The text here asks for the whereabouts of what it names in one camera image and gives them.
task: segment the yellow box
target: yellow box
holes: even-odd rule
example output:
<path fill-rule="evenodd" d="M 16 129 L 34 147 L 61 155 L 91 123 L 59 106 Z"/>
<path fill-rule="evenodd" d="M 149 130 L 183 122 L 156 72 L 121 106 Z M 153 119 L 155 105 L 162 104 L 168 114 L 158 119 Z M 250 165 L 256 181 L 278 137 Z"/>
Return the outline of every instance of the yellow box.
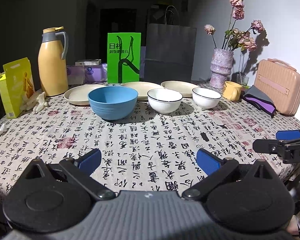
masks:
<path fill-rule="evenodd" d="M 7 118 L 17 118 L 34 93 L 30 61 L 27 57 L 3 65 L 0 96 Z"/>

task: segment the bowl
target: bowl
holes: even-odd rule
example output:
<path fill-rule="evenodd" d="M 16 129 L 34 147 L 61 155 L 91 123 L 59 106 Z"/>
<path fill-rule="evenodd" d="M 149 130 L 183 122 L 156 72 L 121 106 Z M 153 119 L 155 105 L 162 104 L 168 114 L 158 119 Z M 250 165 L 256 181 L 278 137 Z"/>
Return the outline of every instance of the bowl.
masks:
<path fill-rule="evenodd" d="M 83 85 L 75 88 L 71 88 L 63 95 L 65 100 L 73 105 L 86 106 L 89 105 L 88 94 L 94 89 L 105 87 L 104 85 L 92 84 Z"/>
<path fill-rule="evenodd" d="M 181 103 L 182 95 L 170 89 L 152 89 L 148 91 L 150 106 L 159 114 L 169 114 L 176 111 Z"/>
<path fill-rule="evenodd" d="M 88 94 L 93 112 L 106 120 L 127 117 L 133 111 L 137 97 L 136 90 L 121 86 L 98 88 Z"/>
<path fill-rule="evenodd" d="M 151 89 L 162 88 L 158 84 L 150 83 L 150 82 L 128 82 L 122 84 L 123 87 L 133 88 L 138 91 L 138 100 L 146 101 L 148 100 L 148 91 Z"/>
<path fill-rule="evenodd" d="M 185 98 L 192 97 L 192 89 L 199 87 L 195 84 L 183 81 L 165 81 L 161 83 L 161 86 L 167 89 L 177 91 Z"/>
<path fill-rule="evenodd" d="M 211 109 L 217 106 L 221 95 L 207 88 L 194 88 L 192 90 L 193 101 L 203 109 Z"/>

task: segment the pink ceramic vase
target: pink ceramic vase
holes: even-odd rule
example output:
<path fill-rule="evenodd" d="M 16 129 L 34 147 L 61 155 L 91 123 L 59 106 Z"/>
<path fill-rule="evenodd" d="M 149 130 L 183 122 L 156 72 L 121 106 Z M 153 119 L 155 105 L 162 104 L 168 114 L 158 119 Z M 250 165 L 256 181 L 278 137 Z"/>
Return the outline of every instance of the pink ceramic vase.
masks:
<path fill-rule="evenodd" d="M 227 76 L 231 74 L 233 60 L 233 51 L 224 49 L 214 49 L 211 61 L 211 79 L 210 86 L 223 89 Z"/>

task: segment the tablecloth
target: tablecloth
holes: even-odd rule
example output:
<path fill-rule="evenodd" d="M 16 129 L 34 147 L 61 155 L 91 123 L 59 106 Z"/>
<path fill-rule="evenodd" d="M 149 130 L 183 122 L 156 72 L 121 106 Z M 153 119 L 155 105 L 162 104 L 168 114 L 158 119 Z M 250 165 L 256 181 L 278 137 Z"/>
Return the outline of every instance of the tablecloth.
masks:
<path fill-rule="evenodd" d="M 9 128 L 0 137 L 0 201 L 32 159 L 58 163 L 94 148 L 101 150 L 102 162 L 91 176 L 116 193 L 177 190 L 181 194 L 207 176 L 196 164 L 199 148 L 240 163 L 263 158 L 282 180 L 300 174 L 300 163 L 283 164 L 277 155 L 252 149 L 255 139 L 299 129 L 300 122 L 280 114 L 271 118 L 245 101 L 222 98 L 214 109 L 203 110 L 192 98 L 183 98 L 179 109 L 169 115 L 156 113 L 148 102 L 137 102 L 131 116 L 107 122 L 90 106 L 71 105 L 63 95 L 48 100 L 49 107 L 39 113 L 28 111 L 17 119 L 0 120 Z"/>

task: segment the plate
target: plate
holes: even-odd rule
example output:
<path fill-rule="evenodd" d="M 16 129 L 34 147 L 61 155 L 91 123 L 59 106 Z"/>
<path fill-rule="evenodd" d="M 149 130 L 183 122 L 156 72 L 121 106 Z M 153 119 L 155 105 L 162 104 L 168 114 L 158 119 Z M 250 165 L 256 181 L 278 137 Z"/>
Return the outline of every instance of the plate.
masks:
<path fill-rule="evenodd" d="M 161 85 L 164 88 L 171 89 L 179 92 L 183 97 L 190 98 L 192 97 L 192 90 L 198 88 L 199 86 L 183 81 L 165 81 Z"/>
<path fill-rule="evenodd" d="M 162 88 L 162 86 L 150 82 L 128 82 L 122 84 L 123 87 L 129 87 L 137 90 L 138 100 L 147 101 L 148 91 L 151 89 Z"/>
<path fill-rule="evenodd" d="M 71 88 L 64 93 L 63 97 L 73 105 L 86 106 L 90 104 L 88 100 L 89 92 L 101 87 L 105 87 L 105 86 L 98 85 L 98 84 L 91 84 L 91 85 L 83 85 L 83 86 Z"/>

